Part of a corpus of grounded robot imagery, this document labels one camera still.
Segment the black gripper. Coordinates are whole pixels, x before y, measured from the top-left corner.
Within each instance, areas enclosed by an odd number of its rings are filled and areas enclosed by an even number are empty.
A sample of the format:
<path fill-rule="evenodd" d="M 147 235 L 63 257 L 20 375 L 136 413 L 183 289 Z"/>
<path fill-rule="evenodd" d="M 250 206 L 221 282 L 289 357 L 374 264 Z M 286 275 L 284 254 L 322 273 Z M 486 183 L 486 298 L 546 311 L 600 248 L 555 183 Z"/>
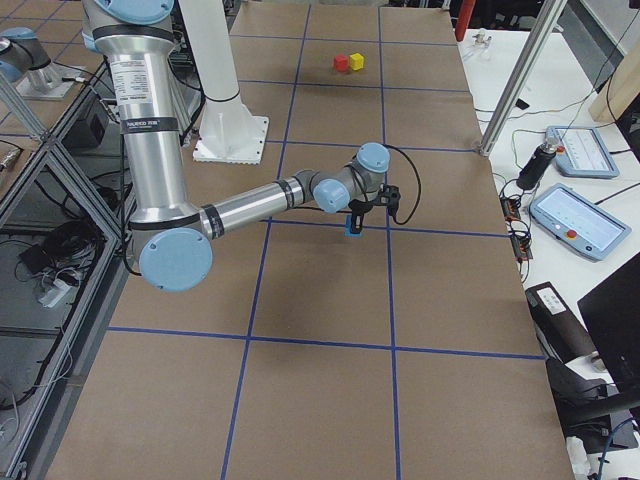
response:
<path fill-rule="evenodd" d="M 352 200 L 348 207 L 351 210 L 351 214 L 348 216 L 348 233 L 349 234 L 361 234 L 363 230 L 364 216 L 370 212 L 375 206 L 374 201 L 360 201 Z"/>

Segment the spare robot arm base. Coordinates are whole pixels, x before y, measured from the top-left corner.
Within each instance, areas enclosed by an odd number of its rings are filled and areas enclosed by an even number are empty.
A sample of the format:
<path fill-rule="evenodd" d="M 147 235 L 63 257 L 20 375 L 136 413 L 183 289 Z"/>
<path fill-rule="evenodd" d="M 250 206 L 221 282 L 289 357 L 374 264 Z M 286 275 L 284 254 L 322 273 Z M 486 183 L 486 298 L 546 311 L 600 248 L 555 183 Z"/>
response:
<path fill-rule="evenodd" d="M 1 32 L 1 74 L 26 99 L 61 100 L 71 88 L 35 32 L 26 27 Z"/>

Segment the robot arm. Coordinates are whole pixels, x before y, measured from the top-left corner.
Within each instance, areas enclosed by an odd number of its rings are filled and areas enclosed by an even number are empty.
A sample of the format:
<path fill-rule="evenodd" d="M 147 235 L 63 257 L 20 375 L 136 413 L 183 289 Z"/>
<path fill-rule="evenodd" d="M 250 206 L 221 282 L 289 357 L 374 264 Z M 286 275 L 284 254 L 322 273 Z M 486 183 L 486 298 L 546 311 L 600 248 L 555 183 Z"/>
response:
<path fill-rule="evenodd" d="M 85 42 L 109 63 L 138 205 L 133 254 L 153 287 L 178 292 L 199 284 L 214 261 L 212 241 L 230 231 L 311 201 L 335 213 L 378 195 L 390 154 L 367 143 L 336 173 L 303 170 L 218 203 L 192 204 L 169 67 L 174 3 L 87 1 L 83 8 Z M 258 163 L 269 121 L 241 100 L 222 3 L 187 1 L 180 11 L 205 100 L 196 159 Z"/>

